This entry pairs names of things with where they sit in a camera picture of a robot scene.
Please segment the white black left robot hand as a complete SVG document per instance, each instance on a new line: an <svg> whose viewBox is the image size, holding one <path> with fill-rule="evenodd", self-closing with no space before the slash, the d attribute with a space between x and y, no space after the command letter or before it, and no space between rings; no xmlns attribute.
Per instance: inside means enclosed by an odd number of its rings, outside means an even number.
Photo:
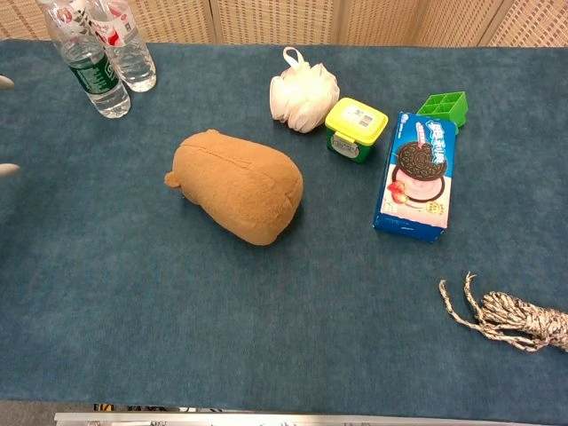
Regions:
<svg viewBox="0 0 568 426"><path fill-rule="evenodd" d="M5 75L0 75L0 90L9 91L14 88L14 82L12 79ZM14 163L1 163L0 164L0 177L7 178L20 173L21 167Z"/></svg>

